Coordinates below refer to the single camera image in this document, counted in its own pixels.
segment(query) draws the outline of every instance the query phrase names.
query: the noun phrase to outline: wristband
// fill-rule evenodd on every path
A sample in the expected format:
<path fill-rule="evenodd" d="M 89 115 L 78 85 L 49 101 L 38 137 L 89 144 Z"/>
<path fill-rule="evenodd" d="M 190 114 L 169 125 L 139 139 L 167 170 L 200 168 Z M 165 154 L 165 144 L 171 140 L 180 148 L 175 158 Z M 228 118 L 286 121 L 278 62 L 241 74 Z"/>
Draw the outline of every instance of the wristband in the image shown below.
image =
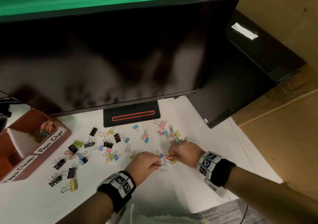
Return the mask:
<path fill-rule="evenodd" d="M 208 151 L 199 160 L 197 170 L 214 186 L 224 187 L 235 166 L 236 164 L 225 159 L 224 156 Z"/>
<path fill-rule="evenodd" d="M 97 187 L 97 191 L 107 194 L 112 200 L 116 213 L 130 200 L 131 194 L 135 189 L 136 184 L 131 175 L 126 171 L 112 174 Z"/>

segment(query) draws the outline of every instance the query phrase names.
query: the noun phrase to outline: black cable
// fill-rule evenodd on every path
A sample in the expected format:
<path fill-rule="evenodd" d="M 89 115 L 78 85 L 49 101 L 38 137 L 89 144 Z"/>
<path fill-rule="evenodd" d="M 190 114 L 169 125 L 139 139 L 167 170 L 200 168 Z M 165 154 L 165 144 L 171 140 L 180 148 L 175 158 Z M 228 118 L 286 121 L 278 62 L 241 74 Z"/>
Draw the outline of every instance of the black cable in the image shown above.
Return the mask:
<path fill-rule="evenodd" d="M 244 218 L 245 218 L 246 213 L 247 213 L 247 209 L 248 209 L 248 205 L 246 206 L 246 210 L 245 210 L 245 213 L 244 213 L 243 219 L 241 220 L 241 222 L 240 222 L 239 224 L 242 224 L 242 222 L 244 221 Z"/>

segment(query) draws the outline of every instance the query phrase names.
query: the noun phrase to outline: black wristband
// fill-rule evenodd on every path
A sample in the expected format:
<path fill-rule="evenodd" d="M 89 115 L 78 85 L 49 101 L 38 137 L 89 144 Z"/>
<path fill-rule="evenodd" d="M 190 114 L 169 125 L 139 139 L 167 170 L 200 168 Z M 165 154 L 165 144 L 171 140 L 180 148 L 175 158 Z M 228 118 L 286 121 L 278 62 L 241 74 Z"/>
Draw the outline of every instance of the black wristband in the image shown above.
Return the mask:
<path fill-rule="evenodd" d="M 97 191 L 104 192 L 112 200 L 116 213 L 130 200 L 135 189 L 136 183 L 126 171 L 112 174 L 97 187 Z"/>
<path fill-rule="evenodd" d="M 230 173 L 235 166 L 235 163 L 227 159 L 221 159 L 212 170 L 210 182 L 217 187 L 225 187 Z"/>

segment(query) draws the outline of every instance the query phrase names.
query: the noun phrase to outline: person's left hand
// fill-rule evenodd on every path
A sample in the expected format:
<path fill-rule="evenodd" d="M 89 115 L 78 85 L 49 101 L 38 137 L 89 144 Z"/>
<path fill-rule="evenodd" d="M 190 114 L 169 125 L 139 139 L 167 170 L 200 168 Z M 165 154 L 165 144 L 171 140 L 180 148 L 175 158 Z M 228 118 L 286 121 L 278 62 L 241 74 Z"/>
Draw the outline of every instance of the person's left hand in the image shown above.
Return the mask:
<path fill-rule="evenodd" d="M 156 164 L 160 163 L 159 155 L 146 151 L 137 154 L 124 170 L 131 175 L 137 187 L 144 182 L 151 173 L 159 169 L 159 166 Z"/>

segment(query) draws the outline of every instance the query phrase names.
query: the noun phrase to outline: monitor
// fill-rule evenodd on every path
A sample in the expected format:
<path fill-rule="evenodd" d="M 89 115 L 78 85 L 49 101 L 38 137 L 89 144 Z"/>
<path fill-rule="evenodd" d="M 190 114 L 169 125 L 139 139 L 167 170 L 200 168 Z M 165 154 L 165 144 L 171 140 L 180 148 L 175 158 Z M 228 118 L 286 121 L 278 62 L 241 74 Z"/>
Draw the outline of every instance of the monitor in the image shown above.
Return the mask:
<path fill-rule="evenodd" d="M 55 117 L 194 93 L 238 1 L 0 17 L 0 90 Z"/>

